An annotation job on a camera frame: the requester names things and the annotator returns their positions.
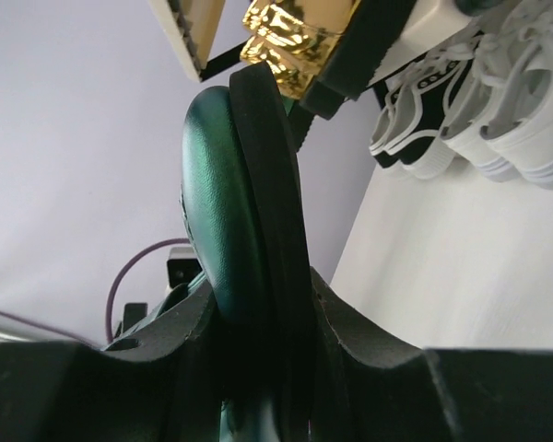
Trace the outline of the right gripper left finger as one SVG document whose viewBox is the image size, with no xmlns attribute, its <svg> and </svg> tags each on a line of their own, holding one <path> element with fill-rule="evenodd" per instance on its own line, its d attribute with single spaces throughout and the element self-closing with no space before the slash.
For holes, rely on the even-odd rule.
<svg viewBox="0 0 553 442">
<path fill-rule="evenodd" d="M 0 343 L 0 441 L 217 441 L 216 319 L 203 282 L 109 351 Z"/>
</svg>

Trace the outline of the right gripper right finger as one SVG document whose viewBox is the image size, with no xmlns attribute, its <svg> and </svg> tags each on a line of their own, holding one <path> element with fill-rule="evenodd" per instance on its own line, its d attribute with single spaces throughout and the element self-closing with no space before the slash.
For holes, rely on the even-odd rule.
<svg viewBox="0 0 553 442">
<path fill-rule="evenodd" d="M 312 288 L 312 440 L 553 441 L 553 351 L 420 349 Z"/>
</svg>

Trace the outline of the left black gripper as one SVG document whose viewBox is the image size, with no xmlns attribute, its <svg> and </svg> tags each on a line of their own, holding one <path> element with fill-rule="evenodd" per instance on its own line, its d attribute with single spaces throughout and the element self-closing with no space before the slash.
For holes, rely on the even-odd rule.
<svg viewBox="0 0 553 442">
<path fill-rule="evenodd" d="M 137 324 L 108 344 L 105 353 L 174 353 L 194 333 L 194 290 L 179 285 Z"/>
</svg>

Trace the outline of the green pointed shoe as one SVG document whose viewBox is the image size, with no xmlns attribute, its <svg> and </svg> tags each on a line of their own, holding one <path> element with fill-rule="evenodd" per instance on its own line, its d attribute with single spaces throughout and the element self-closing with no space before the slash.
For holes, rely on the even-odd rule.
<svg viewBox="0 0 553 442">
<path fill-rule="evenodd" d="M 499 6 L 503 0 L 454 0 L 456 8 L 464 15 L 478 17 L 493 7 Z"/>
<path fill-rule="evenodd" d="M 293 135 L 267 64 L 192 101 L 182 211 L 224 328 L 220 371 L 237 441 L 305 441 L 315 318 Z"/>
</svg>

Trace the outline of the black white sneaker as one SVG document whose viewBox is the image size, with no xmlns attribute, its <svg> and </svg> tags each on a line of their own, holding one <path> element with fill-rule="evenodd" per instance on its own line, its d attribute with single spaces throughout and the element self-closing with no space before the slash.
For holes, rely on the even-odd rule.
<svg viewBox="0 0 553 442">
<path fill-rule="evenodd" d="M 401 158 L 393 149 L 418 126 L 422 98 L 416 92 L 417 80 L 432 68 L 433 62 L 421 58 L 392 77 L 393 83 L 384 96 L 384 105 L 371 135 L 369 151 L 377 166 L 385 172 L 403 174 Z"/>
<path fill-rule="evenodd" d="M 441 175 L 455 153 L 440 140 L 440 129 L 475 57 L 477 41 L 442 48 L 422 61 L 419 72 L 410 78 L 400 100 L 412 100 L 409 125 L 398 136 L 394 154 L 403 168 L 420 180 Z"/>
</svg>

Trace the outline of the white sneaker one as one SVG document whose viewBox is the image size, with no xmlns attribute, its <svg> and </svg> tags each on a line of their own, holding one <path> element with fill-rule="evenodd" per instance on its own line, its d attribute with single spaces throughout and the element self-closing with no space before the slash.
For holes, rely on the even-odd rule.
<svg viewBox="0 0 553 442">
<path fill-rule="evenodd" d="M 518 40 L 524 51 L 480 136 L 525 180 L 553 190 L 553 3 L 520 28 Z"/>
<path fill-rule="evenodd" d="M 504 182 L 519 176 L 511 162 L 488 146 L 480 129 L 495 117 L 512 68 L 524 51 L 520 29 L 551 5 L 550 1 L 522 1 L 497 31 L 479 39 L 453 117 L 442 124 L 440 139 L 489 180 Z"/>
</svg>

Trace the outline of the gold loafer one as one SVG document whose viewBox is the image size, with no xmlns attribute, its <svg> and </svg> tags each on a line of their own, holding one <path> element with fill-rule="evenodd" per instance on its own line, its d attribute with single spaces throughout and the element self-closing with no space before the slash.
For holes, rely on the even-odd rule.
<svg viewBox="0 0 553 442">
<path fill-rule="evenodd" d="M 384 1 L 252 1 L 242 19 L 250 33 L 240 59 L 271 72 L 317 76 L 362 18 L 372 21 Z"/>
<path fill-rule="evenodd" d="M 314 75 L 299 70 L 272 72 L 285 112 L 291 116 L 294 109 L 307 111 L 327 121 L 331 120 L 349 95 L 340 94 L 314 78 Z"/>
</svg>

